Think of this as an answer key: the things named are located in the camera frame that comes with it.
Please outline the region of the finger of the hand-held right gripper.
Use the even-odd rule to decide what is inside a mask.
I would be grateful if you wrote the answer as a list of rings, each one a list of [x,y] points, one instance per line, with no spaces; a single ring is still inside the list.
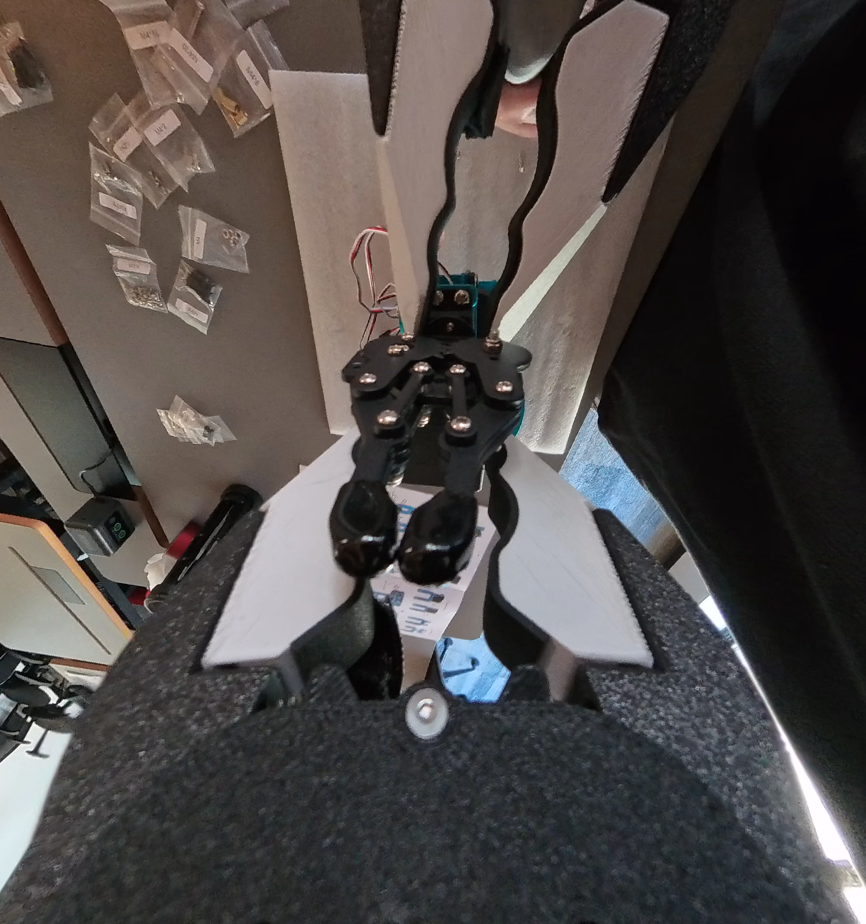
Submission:
[[[463,93],[485,64],[487,1],[406,1],[381,136],[381,196],[397,303],[415,334],[435,283],[435,225],[448,201],[447,147]]]
[[[669,17],[618,2],[587,17],[545,69],[538,158],[510,220],[508,260],[490,326],[511,340],[606,210],[603,197]]]

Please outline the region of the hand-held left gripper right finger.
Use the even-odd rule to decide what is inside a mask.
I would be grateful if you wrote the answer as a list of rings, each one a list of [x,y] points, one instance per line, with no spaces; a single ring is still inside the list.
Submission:
[[[488,463],[499,540],[487,575],[485,640],[508,668],[652,668],[654,654],[592,505],[545,463]]]

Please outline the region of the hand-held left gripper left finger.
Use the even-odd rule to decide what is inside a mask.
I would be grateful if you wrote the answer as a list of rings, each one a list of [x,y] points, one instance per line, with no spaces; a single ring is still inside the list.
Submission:
[[[265,502],[203,668],[271,665],[281,674],[309,674],[334,664],[347,671],[368,652],[371,587],[337,566],[328,525],[353,471],[350,456],[319,456]]]

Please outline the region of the black toy robot claw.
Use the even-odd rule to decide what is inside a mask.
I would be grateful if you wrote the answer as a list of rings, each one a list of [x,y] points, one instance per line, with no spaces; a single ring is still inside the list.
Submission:
[[[442,585],[467,566],[488,460],[522,418],[531,352],[495,338],[400,334],[370,341],[341,372],[359,440],[354,470],[328,519],[334,560],[354,578],[397,564],[418,585]],[[414,449],[434,440],[442,487],[398,530],[388,487]]]

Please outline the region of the black desk panel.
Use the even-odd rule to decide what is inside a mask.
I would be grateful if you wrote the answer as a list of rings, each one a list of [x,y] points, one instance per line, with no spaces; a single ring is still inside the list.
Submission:
[[[71,345],[0,337],[0,377],[75,490],[136,499],[127,457]]]

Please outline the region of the person's right hand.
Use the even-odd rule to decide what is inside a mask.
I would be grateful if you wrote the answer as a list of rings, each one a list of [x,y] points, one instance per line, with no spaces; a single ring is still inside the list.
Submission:
[[[504,80],[496,110],[495,129],[517,137],[538,138],[536,110],[541,76],[523,83]]]

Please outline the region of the black cylindrical flask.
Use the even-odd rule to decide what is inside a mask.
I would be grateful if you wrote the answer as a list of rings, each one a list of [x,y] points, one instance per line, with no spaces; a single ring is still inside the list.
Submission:
[[[253,488],[233,483],[222,491],[213,512],[200,525],[201,529],[190,548],[179,560],[179,581],[198,565],[215,545],[223,539],[242,517],[264,502],[263,496]]]

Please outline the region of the white plastic bag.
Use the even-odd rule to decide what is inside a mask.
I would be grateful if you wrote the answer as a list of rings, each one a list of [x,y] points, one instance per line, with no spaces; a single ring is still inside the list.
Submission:
[[[180,577],[179,558],[169,550],[154,554],[144,567],[150,595],[163,597],[175,587]]]

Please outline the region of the white foam sheet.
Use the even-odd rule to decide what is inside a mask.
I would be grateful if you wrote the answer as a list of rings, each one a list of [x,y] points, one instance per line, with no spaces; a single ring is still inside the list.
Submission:
[[[326,427],[355,425],[341,369],[356,352],[367,313],[357,299],[349,253],[357,233],[385,223],[367,76],[278,71],[272,74],[277,133],[300,248]],[[577,427],[578,409],[607,326],[625,262],[666,148],[670,128],[616,199],[599,200],[576,228],[561,211],[566,196],[539,206],[525,232],[523,262],[508,293],[500,331],[531,351],[527,406],[519,438],[558,455]],[[498,131],[463,141],[457,161],[460,199],[444,237],[444,263],[494,279],[507,256],[508,221],[531,185],[535,142]]]

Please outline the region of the printed instruction sheet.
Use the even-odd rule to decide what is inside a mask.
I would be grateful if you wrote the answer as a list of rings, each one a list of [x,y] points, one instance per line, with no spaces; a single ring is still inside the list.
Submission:
[[[401,635],[433,642],[446,634],[470,585],[470,577],[458,577],[442,586],[421,586],[395,565],[371,579],[376,599],[390,604]]]

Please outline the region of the small clear parts bag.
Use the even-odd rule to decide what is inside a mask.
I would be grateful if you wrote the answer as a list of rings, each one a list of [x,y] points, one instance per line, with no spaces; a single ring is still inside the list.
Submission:
[[[158,409],[157,414],[166,433],[181,443],[215,446],[237,439],[220,417],[196,411],[179,396],[174,397],[168,409]]]

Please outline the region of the small black box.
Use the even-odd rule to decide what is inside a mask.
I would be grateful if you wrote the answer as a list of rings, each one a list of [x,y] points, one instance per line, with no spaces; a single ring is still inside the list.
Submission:
[[[79,560],[110,558],[135,533],[141,520],[137,500],[94,495],[61,519],[63,541]]]

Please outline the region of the beige office table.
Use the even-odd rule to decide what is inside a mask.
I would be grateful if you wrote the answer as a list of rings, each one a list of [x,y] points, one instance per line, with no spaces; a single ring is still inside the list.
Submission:
[[[132,631],[43,521],[0,513],[0,643],[109,666]]]

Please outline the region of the pile of small parts bags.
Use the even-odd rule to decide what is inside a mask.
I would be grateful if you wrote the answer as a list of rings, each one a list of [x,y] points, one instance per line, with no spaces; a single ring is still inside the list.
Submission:
[[[216,171],[185,108],[213,101],[234,138],[270,116],[269,77],[287,64],[265,18],[288,2],[103,2],[115,17],[142,90],[112,94],[90,122],[90,219],[117,237],[106,249],[126,302],[206,334],[221,286],[197,263],[247,271],[249,236],[181,205],[181,262],[168,297],[140,247],[142,210]]]

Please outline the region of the black office chair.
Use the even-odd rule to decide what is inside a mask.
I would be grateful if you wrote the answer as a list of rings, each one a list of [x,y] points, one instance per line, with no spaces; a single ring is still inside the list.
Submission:
[[[94,689],[64,676],[46,655],[0,643],[0,763],[23,745],[32,726],[71,733]]]

